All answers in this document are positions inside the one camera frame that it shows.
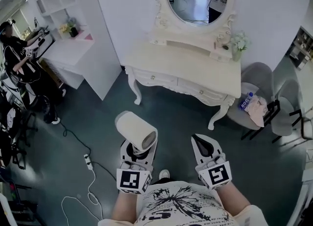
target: sneaker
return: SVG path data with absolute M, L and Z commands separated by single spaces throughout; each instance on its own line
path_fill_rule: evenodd
M 161 170 L 158 178 L 159 180 L 161 180 L 162 178 L 170 178 L 170 172 L 167 169 L 163 169 Z
M 61 122 L 61 119 L 59 117 L 54 118 L 54 121 L 52 122 L 52 124 L 58 124 Z

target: gray chair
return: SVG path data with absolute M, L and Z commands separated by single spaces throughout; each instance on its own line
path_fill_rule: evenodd
M 284 145 L 294 142 L 300 138 L 312 139 L 312 124 L 309 119 L 302 117 L 301 94 L 297 81 L 287 80 L 276 95 L 279 101 L 280 111 L 272 119 L 271 127 L 274 134 L 278 135 L 272 143 L 279 140 L 282 136 L 290 136 L 294 129 L 301 129 L 301 137 L 287 142 Z
M 249 114 L 238 108 L 241 101 L 246 98 L 248 92 L 263 97 L 268 104 L 273 102 L 273 72 L 263 63 L 254 63 L 248 66 L 241 74 L 241 97 L 236 99 L 234 104 L 229 108 L 227 116 L 234 122 L 250 129 L 242 139 L 253 131 L 259 130 L 250 118 Z

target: vanity table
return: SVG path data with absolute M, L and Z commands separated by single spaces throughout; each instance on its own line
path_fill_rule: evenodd
M 227 0 L 221 16 L 207 26 L 180 19 L 169 0 L 156 2 L 159 11 L 150 40 L 137 44 L 124 63 L 135 104 L 141 102 L 137 82 L 192 95 L 221 107 L 210 119 L 208 128 L 213 130 L 214 122 L 241 96 L 241 66 L 231 60 L 229 44 L 234 0 Z

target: water bottle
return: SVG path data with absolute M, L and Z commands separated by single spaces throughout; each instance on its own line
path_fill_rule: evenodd
M 246 95 L 246 98 L 245 100 L 243 100 L 240 105 L 239 105 L 239 109 L 240 110 L 244 110 L 246 108 L 246 106 L 248 106 L 249 102 L 251 101 L 253 97 L 253 93 L 252 92 L 249 92 L 247 95 Z

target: dark floor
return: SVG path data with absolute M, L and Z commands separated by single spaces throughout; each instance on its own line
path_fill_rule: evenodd
M 305 146 L 294 149 L 272 145 L 274 135 L 266 128 L 253 141 L 240 141 L 242 127 L 222 118 L 215 130 L 207 129 L 211 116 L 218 107 L 208 107 L 196 98 L 179 94 L 163 87 L 140 85 L 142 103 L 134 104 L 135 94 L 122 72 L 108 95 L 101 101 L 86 82 L 78 90 L 69 89 L 58 107 L 62 122 L 75 131 L 92 148 L 91 160 L 106 166 L 114 175 L 119 167 L 119 147 L 124 138 L 114 126 L 114 119 L 129 110 L 158 129 L 158 148 L 154 161 L 154 180 L 161 169 L 167 168 L 177 180 L 199 183 L 195 171 L 190 137 L 193 133 L 216 139 L 230 161 L 233 182 L 251 203 L 259 206 L 270 226 L 285 226 L 296 204 Z M 99 207 L 87 199 L 87 187 L 93 176 L 87 169 L 83 155 L 88 151 L 73 136 L 62 136 L 61 125 L 47 125 L 38 119 L 39 131 L 27 148 L 26 170 L 12 165 L 13 178 L 32 186 L 32 199 L 48 226 L 66 226 L 61 200 L 64 196 L 79 197 L 93 213 L 100 216 Z M 91 191 L 99 198 L 104 217 L 109 218 L 117 190 L 115 181 L 99 166 Z M 71 226 L 96 225 L 77 201 L 67 200 L 65 211 Z
M 196 25 L 207 25 L 209 3 L 210 0 L 174 0 L 171 6 L 181 19 Z

